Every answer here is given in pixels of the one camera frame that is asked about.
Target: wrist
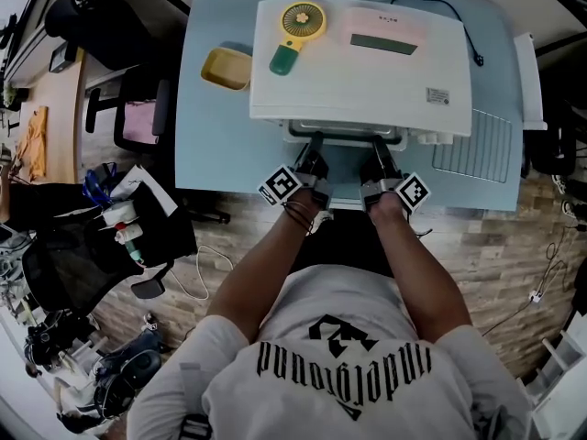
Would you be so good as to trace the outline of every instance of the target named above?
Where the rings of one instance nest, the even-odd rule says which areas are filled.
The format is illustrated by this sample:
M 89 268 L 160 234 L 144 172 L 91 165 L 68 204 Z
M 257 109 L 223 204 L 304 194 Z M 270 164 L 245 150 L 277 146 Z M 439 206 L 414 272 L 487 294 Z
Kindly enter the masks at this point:
M 292 212 L 291 210 L 288 211 L 284 209 L 279 221 L 282 222 L 288 230 L 291 230 L 296 234 L 301 233 L 303 237 L 305 237 L 308 234 L 311 228 L 311 226 L 306 220 L 304 220 L 298 214 Z
M 384 213 L 371 214 L 371 220 L 375 228 L 385 228 L 386 226 L 395 226 L 407 224 L 403 211 L 386 211 Z
M 296 192 L 286 203 L 303 214 L 309 222 L 314 220 L 320 212 L 320 206 L 312 198 L 312 192 L 309 189 Z

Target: printer label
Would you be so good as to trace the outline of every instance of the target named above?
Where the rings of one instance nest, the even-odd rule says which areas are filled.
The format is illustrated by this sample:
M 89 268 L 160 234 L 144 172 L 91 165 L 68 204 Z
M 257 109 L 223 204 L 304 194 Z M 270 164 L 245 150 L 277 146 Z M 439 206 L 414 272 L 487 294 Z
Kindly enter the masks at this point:
M 433 105 L 450 105 L 449 90 L 426 88 L 426 100 Z

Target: hand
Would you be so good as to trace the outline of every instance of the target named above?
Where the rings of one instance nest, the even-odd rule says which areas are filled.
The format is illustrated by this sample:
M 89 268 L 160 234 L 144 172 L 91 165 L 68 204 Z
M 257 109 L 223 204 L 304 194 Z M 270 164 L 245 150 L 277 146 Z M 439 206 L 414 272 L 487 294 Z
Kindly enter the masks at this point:
M 369 217 L 375 226 L 405 220 L 401 199 L 395 192 L 384 192 L 379 202 L 371 206 Z
M 318 212 L 320 212 L 320 206 L 315 202 L 312 198 L 312 191 L 310 189 L 300 189 L 296 191 L 295 194 L 290 197 L 287 202 L 298 202 L 302 204 L 304 207 L 298 207 L 301 214 L 308 219 L 309 222 L 316 218 Z

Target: white paper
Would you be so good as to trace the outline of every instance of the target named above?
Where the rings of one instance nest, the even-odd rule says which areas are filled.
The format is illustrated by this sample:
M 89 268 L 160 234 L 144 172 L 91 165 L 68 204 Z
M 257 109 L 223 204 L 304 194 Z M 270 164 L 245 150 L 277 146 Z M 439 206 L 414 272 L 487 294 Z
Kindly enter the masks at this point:
M 140 166 L 133 166 L 132 170 L 128 172 L 125 178 L 110 193 L 110 197 L 116 201 L 124 201 L 143 182 L 157 198 L 163 212 L 165 212 L 167 216 L 170 216 L 175 212 L 175 209 L 177 209 L 177 203 L 175 203 L 170 195 L 159 186 L 159 183 Z

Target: desk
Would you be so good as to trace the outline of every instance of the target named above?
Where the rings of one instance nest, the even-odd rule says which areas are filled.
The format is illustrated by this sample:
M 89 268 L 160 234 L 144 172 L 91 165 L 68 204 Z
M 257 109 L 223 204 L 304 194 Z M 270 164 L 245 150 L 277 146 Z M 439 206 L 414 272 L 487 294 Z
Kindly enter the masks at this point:
M 19 137 L 27 131 L 28 120 L 39 106 L 49 108 L 47 117 L 47 174 L 42 182 L 77 182 L 78 135 L 83 116 L 85 56 L 61 73 L 45 72 L 30 87 L 30 96 L 20 109 Z
M 300 144 L 282 140 L 275 125 L 249 118 L 249 93 L 205 82 L 208 52 L 223 44 L 252 47 L 260 0 L 194 0 L 183 47 L 175 146 L 176 186 L 254 193 L 279 164 L 293 164 Z M 513 35 L 501 10 L 485 0 L 449 0 L 460 12 L 485 65 L 471 60 L 473 108 L 508 119 L 513 126 L 506 182 L 491 182 L 432 168 L 434 148 L 413 138 L 393 156 L 404 172 L 416 171 L 432 189 L 426 205 L 514 210 L 522 161 L 522 94 Z M 453 17 L 444 5 L 406 2 Z M 365 148 L 325 147 L 338 204 L 359 204 L 359 168 Z

